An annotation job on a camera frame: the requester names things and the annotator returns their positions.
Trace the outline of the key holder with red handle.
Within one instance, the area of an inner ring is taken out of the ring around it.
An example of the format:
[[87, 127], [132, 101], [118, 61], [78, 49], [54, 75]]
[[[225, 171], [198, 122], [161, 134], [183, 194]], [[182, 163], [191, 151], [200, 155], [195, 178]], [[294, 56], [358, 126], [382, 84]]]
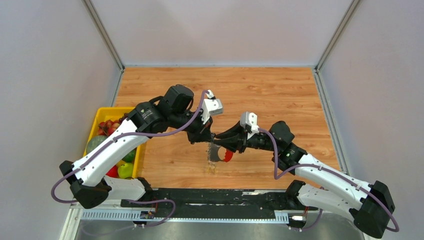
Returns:
[[234, 153], [220, 145], [209, 143], [207, 148], [207, 162], [208, 162], [208, 174], [215, 174], [217, 163], [223, 162], [228, 163]]

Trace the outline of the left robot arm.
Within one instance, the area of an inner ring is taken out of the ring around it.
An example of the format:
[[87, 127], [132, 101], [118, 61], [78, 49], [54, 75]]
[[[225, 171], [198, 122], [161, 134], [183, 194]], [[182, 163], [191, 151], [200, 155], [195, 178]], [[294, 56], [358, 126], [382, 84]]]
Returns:
[[64, 161], [59, 168], [60, 182], [67, 181], [73, 201], [85, 209], [108, 200], [133, 200], [140, 207], [153, 201], [148, 183], [134, 179], [114, 178], [107, 172], [130, 151], [151, 138], [167, 137], [184, 131], [191, 144], [212, 142], [212, 116], [223, 113], [221, 101], [211, 90], [204, 90], [194, 112], [194, 93], [187, 87], [171, 86], [165, 95], [141, 102], [131, 110], [120, 126], [106, 140], [81, 159]]

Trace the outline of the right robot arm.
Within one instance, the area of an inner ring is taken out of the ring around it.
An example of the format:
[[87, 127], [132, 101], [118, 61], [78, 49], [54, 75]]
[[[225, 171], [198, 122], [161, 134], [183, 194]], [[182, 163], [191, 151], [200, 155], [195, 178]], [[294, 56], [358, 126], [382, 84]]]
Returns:
[[285, 195], [286, 204], [292, 209], [303, 205], [338, 214], [375, 239], [381, 239], [385, 231], [400, 230], [386, 184], [378, 180], [369, 183], [329, 167], [295, 145], [294, 138], [284, 121], [274, 123], [269, 130], [239, 122], [216, 135], [213, 142], [233, 153], [243, 153], [247, 148], [272, 151], [275, 180], [291, 174], [319, 185], [316, 188], [294, 180]]

